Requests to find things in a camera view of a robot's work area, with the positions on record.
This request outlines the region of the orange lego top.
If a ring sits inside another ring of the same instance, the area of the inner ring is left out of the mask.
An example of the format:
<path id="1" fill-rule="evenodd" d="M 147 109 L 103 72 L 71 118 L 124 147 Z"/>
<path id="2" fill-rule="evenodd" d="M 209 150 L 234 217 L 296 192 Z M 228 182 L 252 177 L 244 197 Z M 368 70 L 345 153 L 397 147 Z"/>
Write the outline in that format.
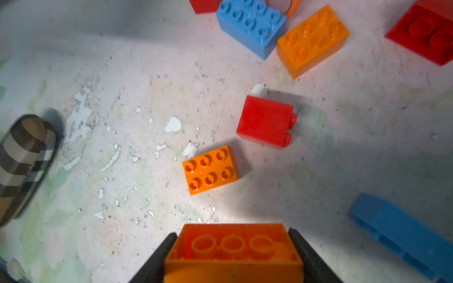
<path id="1" fill-rule="evenodd" d="M 297 11 L 301 0 L 265 0 L 265 3 L 289 18 Z"/>

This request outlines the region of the small red lego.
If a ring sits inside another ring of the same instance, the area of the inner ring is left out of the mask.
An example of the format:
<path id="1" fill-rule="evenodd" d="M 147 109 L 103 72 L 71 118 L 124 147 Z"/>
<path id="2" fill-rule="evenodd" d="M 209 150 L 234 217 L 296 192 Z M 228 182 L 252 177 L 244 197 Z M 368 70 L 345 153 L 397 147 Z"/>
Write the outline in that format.
<path id="1" fill-rule="evenodd" d="M 217 12 L 222 0 L 189 0 L 196 14 Z"/>
<path id="2" fill-rule="evenodd" d="M 247 96 L 237 134 L 244 139 L 281 149 L 290 145 L 292 135 L 289 130 L 296 125 L 297 119 L 298 114 L 292 105 Z"/>

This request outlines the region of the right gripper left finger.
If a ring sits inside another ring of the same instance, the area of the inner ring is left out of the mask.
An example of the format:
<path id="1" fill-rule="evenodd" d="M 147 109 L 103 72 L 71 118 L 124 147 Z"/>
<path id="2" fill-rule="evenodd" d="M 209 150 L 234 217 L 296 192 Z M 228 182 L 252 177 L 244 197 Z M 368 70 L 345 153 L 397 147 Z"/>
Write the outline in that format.
<path id="1" fill-rule="evenodd" d="M 170 233 L 151 257 L 129 281 L 130 283 L 162 283 L 165 276 L 165 259 L 177 240 L 176 232 Z"/>

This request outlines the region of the red curved lego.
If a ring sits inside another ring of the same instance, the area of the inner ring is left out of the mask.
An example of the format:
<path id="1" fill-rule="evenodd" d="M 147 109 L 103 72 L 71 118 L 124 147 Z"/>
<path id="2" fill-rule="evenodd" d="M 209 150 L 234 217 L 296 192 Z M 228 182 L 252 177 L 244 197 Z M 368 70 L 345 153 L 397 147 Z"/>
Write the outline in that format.
<path id="1" fill-rule="evenodd" d="M 444 66 L 453 60 L 453 2 L 417 0 L 385 37 Z"/>

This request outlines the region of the orange sloped lego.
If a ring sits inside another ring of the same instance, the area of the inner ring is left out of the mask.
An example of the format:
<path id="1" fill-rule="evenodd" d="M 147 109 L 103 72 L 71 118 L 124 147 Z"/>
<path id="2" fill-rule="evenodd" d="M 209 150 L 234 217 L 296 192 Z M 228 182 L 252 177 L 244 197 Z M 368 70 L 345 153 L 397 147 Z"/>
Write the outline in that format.
<path id="1" fill-rule="evenodd" d="M 186 224 L 165 259 L 166 283 L 302 283 L 282 224 Z"/>

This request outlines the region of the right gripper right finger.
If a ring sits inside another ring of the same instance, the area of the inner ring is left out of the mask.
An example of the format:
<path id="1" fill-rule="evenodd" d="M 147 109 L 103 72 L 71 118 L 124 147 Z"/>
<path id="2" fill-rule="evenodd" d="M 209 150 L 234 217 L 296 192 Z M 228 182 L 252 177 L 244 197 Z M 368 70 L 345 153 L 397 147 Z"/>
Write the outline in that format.
<path id="1" fill-rule="evenodd" d="M 304 263 L 304 282 L 343 283 L 298 230 L 290 228 L 288 234 Z"/>

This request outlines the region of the blue lego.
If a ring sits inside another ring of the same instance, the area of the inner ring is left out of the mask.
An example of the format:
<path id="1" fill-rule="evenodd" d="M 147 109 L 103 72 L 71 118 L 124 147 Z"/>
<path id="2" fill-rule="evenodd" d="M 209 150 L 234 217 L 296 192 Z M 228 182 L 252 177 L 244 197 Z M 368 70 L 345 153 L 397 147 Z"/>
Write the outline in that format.
<path id="1" fill-rule="evenodd" d="M 388 200 L 361 193 L 352 221 L 374 240 L 436 283 L 453 281 L 453 243 Z"/>
<path id="2" fill-rule="evenodd" d="M 216 16 L 224 32 L 263 60 L 286 33 L 287 17 L 263 1 L 223 0 Z"/>

